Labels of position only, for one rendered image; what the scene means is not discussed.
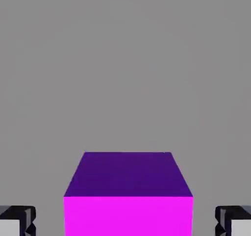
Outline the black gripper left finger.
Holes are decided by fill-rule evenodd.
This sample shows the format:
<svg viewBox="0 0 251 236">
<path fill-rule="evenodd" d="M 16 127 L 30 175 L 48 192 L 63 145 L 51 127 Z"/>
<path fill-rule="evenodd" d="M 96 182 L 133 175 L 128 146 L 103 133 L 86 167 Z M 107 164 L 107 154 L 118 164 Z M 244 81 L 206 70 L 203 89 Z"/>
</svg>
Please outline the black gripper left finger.
<svg viewBox="0 0 251 236">
<path fill-rule="evenodd" d="M 0 236 L 36 236 L 34 206 L 0 206 Z"/>
</svg>

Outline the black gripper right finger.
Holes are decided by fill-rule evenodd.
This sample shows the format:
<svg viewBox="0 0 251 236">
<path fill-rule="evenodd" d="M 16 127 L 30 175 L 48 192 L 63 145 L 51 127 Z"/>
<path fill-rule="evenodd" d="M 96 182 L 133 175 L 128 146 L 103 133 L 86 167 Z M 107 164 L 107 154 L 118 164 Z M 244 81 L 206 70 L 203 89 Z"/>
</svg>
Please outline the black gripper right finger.
<svg viewBox="0 0 251 236">
<path fill-rule="evenodd" d="M 251 236 L 251 206 L 217 206 L 215 236 Z"/>
</svg>

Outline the small magenta cube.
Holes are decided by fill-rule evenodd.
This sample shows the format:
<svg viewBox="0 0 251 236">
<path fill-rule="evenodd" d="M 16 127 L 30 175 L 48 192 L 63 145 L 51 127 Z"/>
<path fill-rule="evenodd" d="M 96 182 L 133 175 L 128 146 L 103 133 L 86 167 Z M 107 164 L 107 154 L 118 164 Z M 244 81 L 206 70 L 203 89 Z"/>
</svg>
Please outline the small magenta cube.
<svg viewBox="0 0 251 236">
<path fill-rule="evenodd" d="M 192 236 L 193 195 L 169 152 L 85 152 L 63 203 L 65 236 Z"/>
</svg>

